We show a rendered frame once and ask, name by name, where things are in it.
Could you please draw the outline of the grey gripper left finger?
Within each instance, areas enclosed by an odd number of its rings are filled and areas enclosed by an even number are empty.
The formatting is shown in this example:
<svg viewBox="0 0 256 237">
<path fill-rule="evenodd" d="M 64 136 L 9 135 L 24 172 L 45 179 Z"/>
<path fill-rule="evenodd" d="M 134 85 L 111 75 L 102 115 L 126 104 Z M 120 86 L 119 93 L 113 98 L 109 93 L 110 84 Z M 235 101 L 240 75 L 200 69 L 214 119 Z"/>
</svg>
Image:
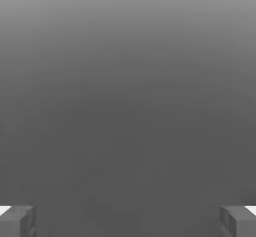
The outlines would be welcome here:
<svg viewBox="0 0 256 237">
<path fill-rule="evenodd" d="M 37 237 L 37 208 L 0 205 L 0 237 Z"/>
</svg>

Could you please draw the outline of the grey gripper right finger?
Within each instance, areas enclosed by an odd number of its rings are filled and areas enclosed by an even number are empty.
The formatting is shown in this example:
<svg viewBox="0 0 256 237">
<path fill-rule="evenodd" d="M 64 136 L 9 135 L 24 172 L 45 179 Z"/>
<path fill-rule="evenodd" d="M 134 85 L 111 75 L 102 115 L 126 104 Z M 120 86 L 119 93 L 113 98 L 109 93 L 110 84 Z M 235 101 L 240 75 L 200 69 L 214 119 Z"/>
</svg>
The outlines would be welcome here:
<svg viewBox="0 0 256 237">
<path fill-rule="evenodd" d="M 222 237 L 256 237 L 256 205 L 221 206 Z"/>
</svg>

